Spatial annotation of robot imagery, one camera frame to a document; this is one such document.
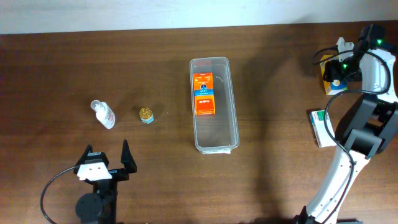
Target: wooden table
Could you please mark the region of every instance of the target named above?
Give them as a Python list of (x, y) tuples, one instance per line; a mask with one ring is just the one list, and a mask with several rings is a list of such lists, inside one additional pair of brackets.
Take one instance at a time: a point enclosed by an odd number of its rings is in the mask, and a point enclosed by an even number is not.
[[(206, 29), (124, 30), (0, 36), (0, 219), (45, 223), (40, 193), (88, 144), (118, 168), (123, 139), (138, 172), (119, 184), (118, 221), (282, 223), (317, 192), (334, 155), (318, 148), (307, 110), (330, 97), (310, 59), (339, 37), (356, 42), (365, 22)], [(398, 43), (398, 22), (380, 22)], [(227, 57), (240, 146), (230, 155), (195, 148), (189, 61)], [(334, 127), (358, 95), (330, 110)], [(117, 116), (105, 129), (90, 108)], [(138, 111), (150, 107), (151, 124)], [(398, 136), (359, 175), (340, 218), (398, 220)], [(59, 223), (78, 223), (75, 203), (91, 186), (70, 173), (50, 186), (44, 206)]]

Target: gray plastic container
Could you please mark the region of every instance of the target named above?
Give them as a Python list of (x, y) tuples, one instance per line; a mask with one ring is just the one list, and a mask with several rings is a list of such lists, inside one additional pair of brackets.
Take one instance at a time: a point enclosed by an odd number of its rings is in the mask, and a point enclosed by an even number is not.
[[(195, 115), (193, 74), (213, 73), (215, 115)], [(239, 146), (234, 93), (229, 62), (225, 57), (198, 58), (190, 62), (195, 145), (202, 154), (230, 153)]]

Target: orange package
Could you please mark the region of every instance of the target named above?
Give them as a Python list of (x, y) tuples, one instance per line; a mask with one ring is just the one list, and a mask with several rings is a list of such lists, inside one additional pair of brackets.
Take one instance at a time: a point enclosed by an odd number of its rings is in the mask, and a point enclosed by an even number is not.
[(193, 90), (195, 92), (195, 115), (216, 114), (213, 73), (193, 74)]

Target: black cable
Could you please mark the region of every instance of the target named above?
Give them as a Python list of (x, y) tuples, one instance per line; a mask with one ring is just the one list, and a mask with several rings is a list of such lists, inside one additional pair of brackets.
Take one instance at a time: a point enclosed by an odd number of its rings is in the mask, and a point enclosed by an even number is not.
[(335, 50), (335, 51), (338, 51), (338, 45), (334, 45), (334, 46), (332, 46), (332, 47), (327, 47), (327, 48), (325, 48), (325, 49), (319, 50), (317, 53), (315, 53), (315, 54), (313, 55), (313, 57), (312, 57), (312, 59), (311, 59), (311, 63), (314, 64), (314, 65), (317, 65), (317, 63), (314, 62), (313, 60), (315, 59), (315, 57), (316, 57), (319, 53), (324, 52), (324, 51), (326, 51), (326, 50)]
[(79, 167), (79, 166), (73, 166), (73, 167), (71, 167), (71, 168), (67, 168), (66, 170), (62, 171), (61, 173), (55, 175), (55, 176), (45, 185), (45, 187), (44, 187), (44, 189), (43, 189), (42, 195), (40, 196), (40, 208), (41, 208), (41, 210), (42, 210), (42, 213), (43, 213), (43, 215), (44, 215), (44, 218), (46, 218), (46, 219), (47, 219), (50, 223), (52, 223), (52, 224), (57, 224), (57, 223), (54, 222), (54, 221), (47, 215), (47, 213), (46, 213), (45, 210), (44, 210), (43, 199), (44, 199), (45, 191), (47, 190), (47, 188), (50, 186), (50, 184), (51, 184), (56, 178), (60, 177), (60, 176), (63, 175), (64, 173), (66, 173), (66, 172), (68, 172), (68, 171), (70, 171), (70, 170), (73, 170), (74, 168), (77, 168), (77, 167)]
[[(331, 58), (334, 58), (334, 57), (336, 57), (336, 56), (339, 56), (339, 55), (345, 54), (345, 53), (349, 53), (349, 52), (353, 52), (353, 50), (345, 50), (345, 51), (342, 51), (342, 52), (340, 52), (340, 53), (338, 53), (338, 54), (335, 54), (335, 55), (333, 55), (333, 56), (331, 56), (331, 57), (328, 57), (328, 58), (326, 58), (326, 59), (323, 59), (323, 60), (321, 60), (321, 61), (319, 61), (319, 62), (313, 62), (313, 60), (312, 60), (312, 63), (313, 63), (314, 65), (317, 65), (317, 64), (322, 63), (322, 62), (325, 62), (325, 61), (327, 61), (327, 60), (329, 60), (329, 59), (331, 59)], [(347, 190), (348, 190), (348, 187), (349, 187), (349, 185), (350, 185), (350, 183), (351, 183), (351, 181), (352, 181), (352, 178), (353, 178), (353, 175), (354, 175), (354, 167), (355, 167), (355, 164), (356, 164), (356, 162), (354, 161), (352, 155), (349, 153), (349, 150), (347, 150), (342, 144), (340, 144), (340, 142), (338, 142), (338, 141), (336, 140), (336, 138), (331, 134), (331, 132), (330, 132), (328, 126), (327, 126), (326, 116), (327, 116), (327, 114), (328, 114), (328, 110), (329, 110), (329, 107), (330, 107), (330, 105), (331, 105), (331, 102), (332, 102), (333, 100), (335, 100), (337, 97), (339, 97), (339, 96), (341, 96), (341, 95), (343, 95), (343, 94), (345, 94), (345, 93), (366, 93), (366, 94), (371, 94), (371, 95), (380, 95), (380, 94), (385, 94), (385, 93), (387, 93), (387, 92), (389, 91), (390, 87), (391, 87), (391, 73), (390, 73), (390, 70), (389, 70), (389, 68), (388, 68), (388, 66), (387, 66), (387, 63), (386, 63), (382, 58), (380, 58), (380, 56), (378, 56), (378, 55), (376, 55), (376, 54), (374, 54), (374, 53), (372, 53), (372, 52), (365, 52), (365, 53), (368, 54), (368, 55), (372, 55), (373, 57), (377, 58), (377, 59), (382, 63), (382, 65), (383, 65), (383, 67), (385, 68), (386, 73), (387, 73), (387, 85), (386, 85), (387, 87), (385, 87), (385, 89), (383, 89), (382, 91), (344, 90), (344, 91), (341, 91), (341, 92), (337, 93), (337, 94), (334, 95), (332, 98), (330, 98), (328, 104), (326, 105), (326, 108), (325, 108), (325, 119), (323, 120), (323, 124), (325, 125), (326, 131), (327, 131), (329, 137), (336, 143), (337, 146), (339, 146), (339, 147), (348, 155), (348, 157), (349, 157), (349, 162), (351, 163), (351, 172), (349, 173), (349, 177), (348, 177), (348, 181), (347, 181), (346, 187), (344, 188), (344, 191), (343, 191), (343, 193), (342, 193), (342, 195), (341, 195), (341, 197), (340, 197), (340, 199), (339, 199), (339, 201), (338, 201), (336, 207), (331, 211), (331, 213), (330, 213), (330, 214), (328, 215), (328, 217), (322, 222), (322, 224), (325, 224), (326, 221), (328, 221), (328, 219), (336, 212), (337, 208), (338, 208), (338, 207), (340, 206), (340, 204), (342, 203), (343, 198), (344, 198), (344, 196), (345, 196), (345, 194), (346, 194), (346, 192), (347, 192)]]

